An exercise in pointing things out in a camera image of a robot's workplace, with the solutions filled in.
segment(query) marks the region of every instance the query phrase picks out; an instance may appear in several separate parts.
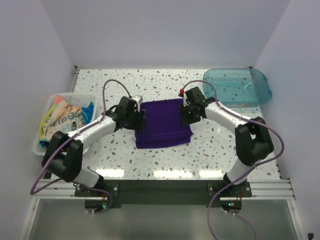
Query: white plastic basket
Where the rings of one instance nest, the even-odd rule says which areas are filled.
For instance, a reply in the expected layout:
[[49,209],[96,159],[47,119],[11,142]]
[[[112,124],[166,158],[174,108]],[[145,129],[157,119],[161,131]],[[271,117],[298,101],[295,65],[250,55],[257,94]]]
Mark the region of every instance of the white plastic basket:
[[[50,108],[52,107],[52,105],[54,103],[56,95],[60,95],[61,97],[64,98],[64,100],[68,104],[70,104],[72,106],[79,107],[79,108],[80,107],[88,107],[90,102],[93,102],[94,108],[93,108],[93,115],[92,115],[91,122],[96,119],[96,112],[97,112],[97,103],[96,103],[97,98],[96,98],[96,96],[93,95],[93,94],[76,93],[76,92],[65,92],[65,93],[58,93],[58,94],[52,95],[48,99],[48,102],[46,104],[46,107],[45,107],[45,109],[43,111],[42,116],[44,116],[50,110]],[[35,155],[44,156],[45,153],[46,153],[46,149],[42,148],[39,145],[39,140],[40,140],[39,128],[37,128],[37,134],[36,134],[36,137],[35,137],[34,142],[33,142],[32,150],[33,150],[33,153]]]

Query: white wall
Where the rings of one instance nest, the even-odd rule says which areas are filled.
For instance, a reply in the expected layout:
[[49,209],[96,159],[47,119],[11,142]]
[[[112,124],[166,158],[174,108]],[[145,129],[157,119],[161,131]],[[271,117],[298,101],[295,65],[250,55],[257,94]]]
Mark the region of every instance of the white wall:
[[40,0],[1,1],[0,33],[0,239],[15,240],[41,167],[31,145],[43,108],[74,72]]
[[279,161],[290,177],[307,232],[320,236],[320,1],[292,0],[255,67],[273,96],[263,109],[286,144]]
[[42,0],[75,65],[252,66],[290,0]]

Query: transparent bin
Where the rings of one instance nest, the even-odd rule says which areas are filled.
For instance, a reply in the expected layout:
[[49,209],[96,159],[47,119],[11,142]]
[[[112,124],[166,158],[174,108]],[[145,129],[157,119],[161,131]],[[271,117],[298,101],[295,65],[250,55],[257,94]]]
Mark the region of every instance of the transparent bin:
[[[65,92],[65,93],[58,93],[58,94],[52,95],[48,99],[48,102],[46,104],[46,107],[43,111],[42,116],[44,116],[50,110],[50,108],[53,105],[53,102],[54,102],[56,95],[60,95],[61,97],[64,98],[64,100],[68,104],[76,106],[76,107],[88,107],[90,102],[93,102],[94,108],[93,108],[93,115],[92,115],[91,122],[96,119],[96,112],[97,112],[97,102],[96,102],[97,98],[96,98],[96,96],[93,94],[76,93],[76,92]],[[39,145],[39,140],[40,140],[39,128],[37,128],[37,133],[36,133],[36,137],[34,139],[33,145],[32,145],[32,150],[35,155],[44,156],[46,153],[46,149],[42,148]],[[87,149],[85,149],[83,151],[83,153],[85,154],[88,151],[88,149],[89,149],[89,147]]]
[[[250,68],[217,68],[208,70],[203,80],[211,83],[218,100],[229,108],[255,107],[266,104],[272,97],[266,76]],[[203,83],[206,98],[215,97],[212,88]]]

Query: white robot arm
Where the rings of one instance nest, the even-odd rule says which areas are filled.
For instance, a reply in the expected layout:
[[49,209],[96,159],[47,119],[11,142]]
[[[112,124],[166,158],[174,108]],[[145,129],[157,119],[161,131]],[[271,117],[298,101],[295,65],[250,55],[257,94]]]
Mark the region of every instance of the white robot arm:
[[83,150],[96,140],[112,134],[118,129],[144,130],[145,111],[140,110],[142,101],[141,96],[132,98],[124,96],[119,104],[114,106],[114,111],[112,108],[109,109],[88,125],[68,133],[56,132],[47,147],[42,166],[63,143],[78,133],[63,149],[64,151],[60,151],[54,157],[47,169],[65,182],[103,189],[103,177],[88,168],[82,167]]
[[[241,177],[250,167],[265,159],[274,151],[268,130],[243,120],[249,119],[249,117],[242,116],[225,107],[221,102],[219,102],[220,106],[218,106],[213,97],[205,99],[198,87],[194,87],[182,94],[180,96],[183,97],[184,101],[179,110],[183,124],[196,123],[201,118],[206,118],[219,123],[235,135],[238,158],[231,170],[224,175],[223,180],[226,184]],[[227,109],[238,117],[226,113],[222,108]],[[257,117],[254,120],[265,124],[261,117]],[[247,177],[244,177],[238,180],[235,185],[239,185],[246,180]]]

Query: blue plastic tray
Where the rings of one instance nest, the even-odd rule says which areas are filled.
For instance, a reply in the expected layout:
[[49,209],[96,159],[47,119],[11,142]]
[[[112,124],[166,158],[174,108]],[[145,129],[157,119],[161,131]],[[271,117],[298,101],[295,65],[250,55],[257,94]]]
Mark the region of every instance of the blue plastic tray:
[[[250,68],[217,68],[208,70],[203,80],[211,83],[218,100],[229,108],[255,107],[270,101],[272,93],[266,76]],[[215,97],[212,88],[203,83],[206,98]]]

